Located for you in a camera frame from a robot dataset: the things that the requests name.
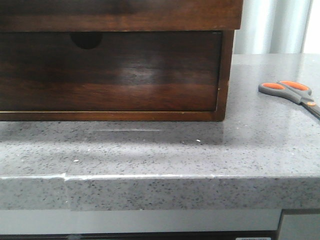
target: scissors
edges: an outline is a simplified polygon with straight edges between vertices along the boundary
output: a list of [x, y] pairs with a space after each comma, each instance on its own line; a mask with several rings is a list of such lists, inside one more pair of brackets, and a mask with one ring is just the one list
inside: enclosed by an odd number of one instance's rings
[[259, 85], [258, 90], [260, 93], [285, 98], [302, 105], [320, 119], [320, 107], [311, 97], [311, 89], [301, 83], [294, 81], [265, 82]]

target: dark wood grain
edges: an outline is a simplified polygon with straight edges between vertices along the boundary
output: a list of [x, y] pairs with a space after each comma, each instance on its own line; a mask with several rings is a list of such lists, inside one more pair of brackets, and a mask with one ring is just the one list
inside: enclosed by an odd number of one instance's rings
[[105, 32], [87, 50], [64, 32], [1, 33], [0, 111], [214, 111], [221, 42], [211, 31]]
[[242, 0], [0, 0], [0, 32], [240, 28]]
[[220, 121], [216, 111], [0, 111], [1, 121]]
[[224, 120], [226, 114], [234, 35], [234, 30], [222, 32], [221, 60], [216, 102], [217, 121]]

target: gray scissor handle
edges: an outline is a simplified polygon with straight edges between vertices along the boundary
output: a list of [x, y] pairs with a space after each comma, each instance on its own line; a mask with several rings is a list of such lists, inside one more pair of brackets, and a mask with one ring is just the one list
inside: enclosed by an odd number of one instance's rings
[[288, 99], [300, 104], [302, 99], [313, 102], [311, 89], [293, 81], [278, 81], [277, 83], [261, 83], [258, 87], [260, 93]]

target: gray speckled countertop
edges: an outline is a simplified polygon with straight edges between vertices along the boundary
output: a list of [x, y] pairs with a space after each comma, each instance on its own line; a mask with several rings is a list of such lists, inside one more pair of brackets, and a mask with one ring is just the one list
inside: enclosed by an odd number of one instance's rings
[[235, 55], [224, 122], [0, 122], [0, 210], [320, 208], [320, 121], [258, 93], [320, 55]]

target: cabinet door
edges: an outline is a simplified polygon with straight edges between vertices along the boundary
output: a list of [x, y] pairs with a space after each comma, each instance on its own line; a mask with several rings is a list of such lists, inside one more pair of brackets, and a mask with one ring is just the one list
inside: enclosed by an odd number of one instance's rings
[[320, 210], [283, 215], [278, 240], [318, 239], [320, 239]]

